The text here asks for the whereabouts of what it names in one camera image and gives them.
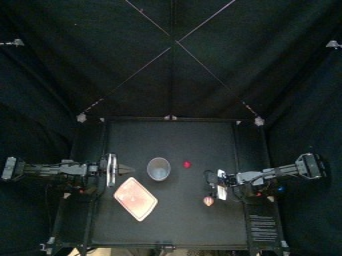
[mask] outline black curtain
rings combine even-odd
[[[330,49],[275,106],[268,147],[273,166],[294,163],[302,153],[319,153],[328,177],[288,182],[280,201],[284,232],[300,255],[339,255],[342,251],[342,51]]]
[[[1,42],[20,35],[0,15]],[[0,47],[0,166],[68,158],[74,118],[53,78],[29,47]],[[0,255],[37,255],[56,213],[56,195],[40,181],[0,185]]]

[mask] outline black tent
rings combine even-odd
[[[339,255],[342,50],[326,45],[340,11],[336,0],[1,1],[1,163],[68,158],[100,118],[264,120],[271,166],[312,152],[330,167],[323,184],[288,182],[285,240]],[[28,255],[48,239],[45,186],[0,190],[0,254]]]

